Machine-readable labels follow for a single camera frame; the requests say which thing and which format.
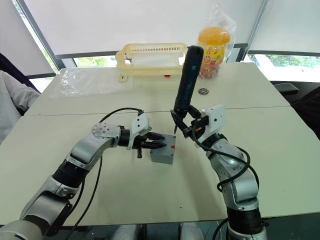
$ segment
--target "plastic jar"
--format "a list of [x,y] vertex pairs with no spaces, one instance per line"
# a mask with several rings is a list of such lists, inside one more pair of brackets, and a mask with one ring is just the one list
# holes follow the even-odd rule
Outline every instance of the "plastic jar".
[[217,68],[225,60],[230,34],[218,26],[203,29],[198,36],[198,45],[204,50],[199,76],[212,78],[216,75]]

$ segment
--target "electric cable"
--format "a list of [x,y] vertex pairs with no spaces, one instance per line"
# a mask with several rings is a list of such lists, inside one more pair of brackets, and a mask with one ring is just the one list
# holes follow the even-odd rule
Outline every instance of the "electric cable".
[[105,115],[100,121],[99,123],[102,123],[104,120],[106,120],[107,118],[109,118],[112,114],[115,114],[117,112],[120,112],[120,111],[123,111],[123,110],[135,110],[135,111],[138,111],[138,114],[142,114],[144,111],[141,110],[141,109],[138,109],[138,108],[135,108],[135,107],[123,107],[123,108],[119,108],[117,110],[114,110],[110,113],[108,113],[107,115]]
[[226,183],[229,183],[235,179],[237,179],[238,177],[240,177],[242,174],[245,173],[245,171],[247,169],[250,169],[255,177],[255,180],[256,180],[256,183],[259,187],[259,178],[258,178],[258,175],[256,173],[256,171],[253,169],[253,167],[250,166],[250,162],[251,162],[251,159],[250,159],[250,156],[249,154],[247,153],[247,151],[245,151],[244,149],[240,148],[240,147],[237,147],[241,152],[243,152],[245,155],[246,155],[246,161],[240,159],[239,157],[236,157],[236,156],[233,156],[231,154],[228,154],[228,153],[225,153],[225,152],[222,152],[222,151],[217,151],[217,150],[214,150],[214,149],[211,149],[210,147],[208,146],[205,146],[203,145],[201,142],[198,141],[198,139],[196,138],[196,128],[197,126],[193,126],[192,127],[192,130],[191,130],[191,136],[192,136],[192,139],[195,141],[196,144],[198,144],[201,148],[203,148],[204,150],[206,151],[209,151],[209,152],[212,152],[212,153],[215,153],[215,154],[219,154],[219,155],[223,155],[223,156],[226,156],[228,158],[231,158],[231,159],[234,159],[234,160],[237,160],[241,163],[244,164],[244,167],[243,169],[241,169],[237,174],[229,177],[228,179],[225,179],[225,180],[222,180],[220,181],[218,184],[217,184],[217,189],[222,192],[222,185],[223,184],[226,184]]
[[82,193],[84,192],[84,189],[85,189],[85,182],[86,180],[83,179],[82,183],[81,183],[81,189],[80,189],[80,192],[79,192],[79,196],[78,198],[76,199],[72,209],[71,209],[71,212],[69,213],[69,216],[72,214],[72,212],[75,210],[75,208],[77,207],[78,203],[80,202],[80,199],[82,197]]
[[216,240],[217,235],[219,230],[222,228],[222,226],[228,222],[228,218],[224,219],[222,222],[220,222],[220,224],[216,227],[216,229],[214,230],[213,236],[212,236],[212,240]]
[[93,192],[92,192],[92,195],[91,195],[91,198],[89,200],[89,203],[87,204],[85,210],[83,211],[82,215],[79,217],[78,221],[75,223],[75,225],[72,227],[72,229],[70,230],[69,234],[66,236],[65,240],[69,240],[72,233],[74,232],[74,230],[76,229],[76,227],[79,225],[79,223],[81,222],[81,220],[84,218],[84,216],[86,215],[88,209],[90,208],[90,205],[95,197],[95,194],[96,194],[96,190],[97,190],[97,187],[98,187],[98,183],[99,183],[99,178],[100,178],[100,173],[101,173],[101,168],[102,168],[102,156],[100,157],[100,165],[99,165],[99,170],[98,170],[98,174],[97,174],[97,177],[96,177],[96,181],[95,181],[95,185],[94,185],[94,189],[93,189]]

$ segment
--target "floor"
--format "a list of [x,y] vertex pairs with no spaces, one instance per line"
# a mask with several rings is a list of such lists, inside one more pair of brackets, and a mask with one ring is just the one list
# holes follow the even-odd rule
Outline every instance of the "floor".
[[[267,235],[269,240],[311,240],[319,239],[320,213],[286,216],[266,219],[269,224]],[[201,221],[198,225],[205,237],[211,240],[218,225],[217,221]],[[71,240],[109,240],[117,225],[88,226],[81,232],[74,232]],[[45,237],[45,240],[63,240],[69,230],[61,230],[56,236]],[[225,239],[226,228],[221,229],[222,238],[218,235],[216,240]],[[148,240],[178,240],[178,223],[148,224],[146,231]]]

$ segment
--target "screwdriver handle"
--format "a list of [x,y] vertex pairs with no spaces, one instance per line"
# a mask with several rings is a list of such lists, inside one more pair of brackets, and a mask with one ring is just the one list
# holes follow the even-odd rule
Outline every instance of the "screwdriver handle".
[[202,47],[190,46],[188,48],[173,108],[182,119],[187,115],[203,57],[204,49]]

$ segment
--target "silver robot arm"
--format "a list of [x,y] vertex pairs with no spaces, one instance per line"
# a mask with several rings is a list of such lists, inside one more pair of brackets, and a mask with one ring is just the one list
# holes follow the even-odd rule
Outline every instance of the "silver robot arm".
[[106,122],[95,124],[91,133],[76,143],[55,173],[48,177],[37,193],[24,207],[20,220],[0,228],[1,240],[41,240],[56,234],[71,213],[72,199],[86,175],[97,163],[103,152],[117,146],[137,149],[164,147],[160,134],[150,132],[150,120],[145,113],[133,122],[131,130]]
[[[176,125],[182,130],[185,138],[192,138],[208,149],[229,154],[232,157],[206,151],[213,170],[220,182],[238,174],[245,167],[245,157],[242,151],[230,144],[219,134],[225,125],[225,106],[216,105],[199,112],[190,105],[189,113],[195,118],[191,126],[187,126],[175,111],[171,111]],[[267,232],[259,212],[258,182],[248,169],[239,177],[221,185],[221,192],[228,215],[228,240],[267,240]]]

